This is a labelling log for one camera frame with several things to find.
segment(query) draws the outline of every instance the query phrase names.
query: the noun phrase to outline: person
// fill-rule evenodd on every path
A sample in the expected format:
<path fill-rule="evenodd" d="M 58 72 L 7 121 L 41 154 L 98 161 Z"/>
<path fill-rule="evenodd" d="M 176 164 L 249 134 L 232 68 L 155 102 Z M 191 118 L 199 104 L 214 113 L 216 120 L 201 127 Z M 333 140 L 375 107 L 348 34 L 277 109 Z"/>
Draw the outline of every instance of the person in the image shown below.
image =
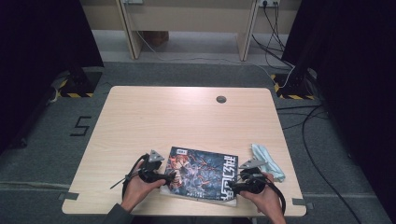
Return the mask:
<path fill-rule="evenodd" d="M 142 162 L 138 163 L 136 169 L 140 167 Z M 263 173 L 267 178 L 274 182 L 274 176 Z M 129 182 L 122 203 L 116 203 L 107 214 L 103 224 L 130 224 L 134 223 L 134 216 L 131 215 L 134 208 L 140 204 L 149 193 L 165 184 L 165 180 L 157 180 L 153 183 L 144 182 L 139 175 L 133 177 Z M 268 186 L 259 194 L 253 194 L 248 191 L 241 191 L 240 195 L 251 200 L 257 207 L 258 213 L 265 214 L 273 224 L 284 224 L 286 220 L 282 214 L 279 198 L 277 194 Z"/>

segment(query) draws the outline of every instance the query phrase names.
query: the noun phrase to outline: yellow and black hazard tape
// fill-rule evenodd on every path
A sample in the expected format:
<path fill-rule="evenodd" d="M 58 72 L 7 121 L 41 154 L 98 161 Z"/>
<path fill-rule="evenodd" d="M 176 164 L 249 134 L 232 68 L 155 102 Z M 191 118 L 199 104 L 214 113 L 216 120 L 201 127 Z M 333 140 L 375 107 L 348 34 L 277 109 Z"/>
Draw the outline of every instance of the yellow and black hazard tape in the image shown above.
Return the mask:
<path fill-rule="evenodd" d="M 58 89 L 58 97 L 72 97 L 72 98 L 80 98 L 80 97 L 92 97 L 93 92 L 67 92 L 64 87 L 67 84 L 68 79 L 61 83 L 61 86 Z"/>
<path fill-rule="evenodd" d="M 271 75 L 271 79 L 275 82 L 274 88 L 277 97 L 281 99 L 292 99 L 292 100 L 313 100 L 314 96 L 312 94 L 290 94 L 283 92 L 283 88 L 279 87 L 279 84 L 276 82 L 276 75 Z"/>

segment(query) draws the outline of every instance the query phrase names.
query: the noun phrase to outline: gray carpet floor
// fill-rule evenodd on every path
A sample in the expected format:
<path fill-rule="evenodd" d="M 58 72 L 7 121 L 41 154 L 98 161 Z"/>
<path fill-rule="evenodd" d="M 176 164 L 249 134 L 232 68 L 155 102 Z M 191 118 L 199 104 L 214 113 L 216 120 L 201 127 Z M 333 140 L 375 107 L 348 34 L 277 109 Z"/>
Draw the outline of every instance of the gray carpet floor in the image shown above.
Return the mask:
<path fill-rule="evenodd" d="M 26 148 L 0 156 L 0 223 L 100 223 L 104 216 L 69 216 L 62 212 L 67 192 L 88 144 L 92 130 L 113 86 L 205 86 L 268 88 L 276 108 L 319 105 L 316 100 L 276 97 L 273 83 L 254 65 L 187 63 L 105 63 L 92 98 L 59 98 L 41 114 L 27 138 Z M 288 223 L 357 223 L 347 207 L 323 180 L 304 149 L 350 205 L 362 223 L 391 223 L 361 168 L 348 157 L 347 148 L 325 108 L 304 126 L 312 108 L 278 110 L 305 202 L 304 217 L 287 217 Z M 75 125 L 89 129 L 83 133 Z M 267 223 L 259 218 L 258 223 Z"/>

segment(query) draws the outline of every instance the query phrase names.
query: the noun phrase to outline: illustrated cover art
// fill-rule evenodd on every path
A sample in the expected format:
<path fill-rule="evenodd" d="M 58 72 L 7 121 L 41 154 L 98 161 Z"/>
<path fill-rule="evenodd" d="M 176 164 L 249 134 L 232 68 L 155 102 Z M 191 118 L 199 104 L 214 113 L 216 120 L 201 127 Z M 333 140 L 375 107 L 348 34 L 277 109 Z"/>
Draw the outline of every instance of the illustrated cover art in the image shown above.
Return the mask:
<path fill-rule="evenodd" d="M 177 173 L 171 194 L 228 202 L 235 197 L 228 181 L 236 180 L 237 169 L 237 156 L 172 147 L 165 173 Z"/>

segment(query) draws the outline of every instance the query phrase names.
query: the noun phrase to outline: desk leg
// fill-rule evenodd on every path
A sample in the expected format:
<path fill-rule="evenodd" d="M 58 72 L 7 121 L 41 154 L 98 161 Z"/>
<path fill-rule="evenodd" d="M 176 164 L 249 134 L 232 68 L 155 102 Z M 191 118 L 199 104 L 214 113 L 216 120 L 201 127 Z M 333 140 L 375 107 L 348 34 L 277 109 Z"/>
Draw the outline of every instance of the desk leg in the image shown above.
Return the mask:
<path fill-rule="evenodd" d="M 120 12 L 122 27 L 127 38 L 128 48 L 131 52 L 131 58 L 136 60 L 139 58 L 140 52 L 143 48 L 143 41 L 137 33 L 138 31 L 133 31 L 130 25 L 132 21 L 129 19 L 125 5 L 121 1 L 122 0 L 116 0 Z"/>
<path fill-rule="evenodd" d="M 252 0 L 247 29 L 244 33 L 238 33 L 236 42 L 239 48 L 239 58 L 242 62 L 248 58 L 248 48 L 250 46 L 251 35 L 253 34 L 254 24 L 256 22 L 257 10 L 259 9 L 259 1 Z"/>

